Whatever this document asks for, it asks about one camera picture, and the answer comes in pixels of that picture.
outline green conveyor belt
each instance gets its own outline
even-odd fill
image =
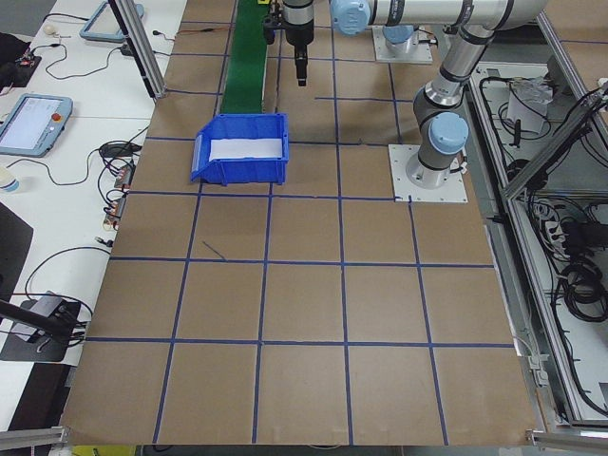
[[[238,0],[237,21],[226,75],[223,114],[262,112],[267,46],[262,34],[262,19],[267,5],[256,0]]]

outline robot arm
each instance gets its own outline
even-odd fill
[[[443,184],[453,158],[463,149],[468,126],[449,112],[460,105],[468,82],[498,29],[513,29],[534,19],[548,0],[331,0],[333,26],[355,35],[370,25],[459,26],[459,34],[441,64],[439,74],[416,95],[414,114],[423,137],[417,156],[408,164],[408,177],[432,189]],[[275,3],[275,23],[285,29],[294,46],[297,79],[306,84],[306,47],[313,40],[313,0]]]

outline grid square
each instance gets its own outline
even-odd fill
[[[435,361],[451,445],[525,445],[536,424],[513,349],[435,349]]]
[[[70,442],[152,442],[168,353],[169,344],[86,342],[61,418]]]
[[[237,0],[205,0],[186,2],[182,22],[230,22]]]
[[[263,259],[267,198],[203,197],[192,258]]]
[[[181,261],[110,261],[86,335],[171,337],[183,267]]]
[[[168,93],[156,103],[148,136],[194,140],[213,118],[216,98],[215,95]]]
[[[193,148],[191,141],[147,140],[131,189],[198,193],[199,183],[190,181]]]
[[[213,33],[200,33],[200,29],[217,29]],[[228,40],[226,24],[188,24],[180,25],[175,37],[173,54],[217,54],[223,55]]]
[[[415,261],[407,207],[392,201],[342,202],[344,257],[348,262]]]
[[[349,355],[356,445],[444,443],[428,349],[350,347]]]
[[[273,186],[275,195],[337,196],[335,146],[291,144],[289,154],[288,178]]]
[[[112,255],[185,258],[196,205],[197,197],[129,195]]]
[[[338,130],[341,143],[394,144],[399,141],[392,102],[339,100]]]
[[[176,345],[158,443],[251,444],[256,351],[255,345]]]
[[[341,341],[339,266],[268,266],[264,340]]]
[[[474,204],[413,203],[412,207],[423,263],[492,264],[484,225]]]
[[[428,342],[415,268],[347,267],[349,340]]]
[[[178,336],[257,340],[261,264],[190,263]]]
[[[270,259],[339,261],[338,204],[327,199],[273,200]]]
[[[493,269],[426,268],[423,277],[434,342],[513,343]]]
[[[217,93],[224,58],[172,55],[164,80],[169,90]]]
[[[393,198],[386,147],[340,146],[342,196]]]
[[[598,4],[579,2],[576,14],[572,13],[572,6],[567,0],[552,0],[545,8],[547,17],[560,39],[608,42],[605,16],[598,14]]]
[[[392,100],[389,66],[369,62],[336,62],[337,96]]]
[[[345,445],[349,442],[344,349],[262,349],[257,442]]]
[[[289,116],[290,141],[335,143],[333,100],[285,99],[279,94],[278,111]]]

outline tablet screen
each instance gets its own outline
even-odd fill
[[[35,148],[60,104],[61,100],[26,98],[0,138],[0,147]]]

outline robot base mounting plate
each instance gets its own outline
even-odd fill
[[[426,43],[418,44],[408,52],[404,49],[402,52],[395,52],[387,47],[387,40],[382,34],[382,26],[372,26],[371,33],[373,35],[373,47],[376,51],[377,62],[419,65],[431,65],[433,63],[430,46]],[[419,38],[423,40],[428,37],[422,28],[414,33],[418,33]]]
[[[461,173],[450,174],[444,185],[434,190],[421,188],[409,180],[406,166],[409,159],[418,153],[418,148],[419,146],[415,144],[389,145],[390,171],[395,201],[409,201],[411,199],[413,202],[468,202]],[[458,166],[458,161],[454,160],[452,168]]]

